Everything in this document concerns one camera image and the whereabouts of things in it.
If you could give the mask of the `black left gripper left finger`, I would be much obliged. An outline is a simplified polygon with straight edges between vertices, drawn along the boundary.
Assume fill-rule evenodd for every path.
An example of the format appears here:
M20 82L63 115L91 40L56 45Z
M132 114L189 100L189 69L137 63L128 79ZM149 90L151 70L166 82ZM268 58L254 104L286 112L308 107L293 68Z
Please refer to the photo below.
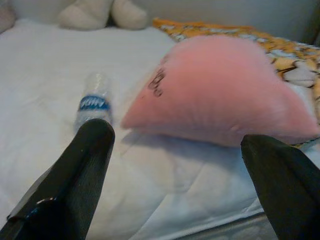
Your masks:
M84 240L112 155L107 121L86 121L59 159L27 190L0 230L2 240Z

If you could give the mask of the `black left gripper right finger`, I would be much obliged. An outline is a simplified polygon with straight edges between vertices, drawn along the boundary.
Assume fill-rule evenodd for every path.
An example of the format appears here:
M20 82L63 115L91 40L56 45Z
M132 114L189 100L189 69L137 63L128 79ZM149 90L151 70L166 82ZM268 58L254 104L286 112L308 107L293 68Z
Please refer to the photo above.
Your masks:
M320 169L298 148L249 134L241 155L260 204L280 240L320 238Z

